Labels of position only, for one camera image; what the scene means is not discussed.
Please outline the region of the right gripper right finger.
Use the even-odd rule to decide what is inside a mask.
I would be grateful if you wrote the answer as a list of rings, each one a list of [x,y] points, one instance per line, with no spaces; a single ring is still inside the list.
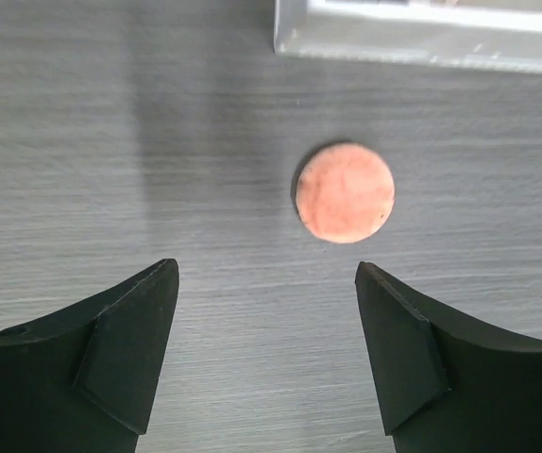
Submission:
[[[398,452],[542,452],[542,340],[490,325],[369,262],[355,286]]]

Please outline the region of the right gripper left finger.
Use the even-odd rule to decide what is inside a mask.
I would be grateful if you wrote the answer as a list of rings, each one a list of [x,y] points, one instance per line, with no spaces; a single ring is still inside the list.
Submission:
[[[147,431],[178,300],[161,260],[0,331],[0,452],[132,452]]]

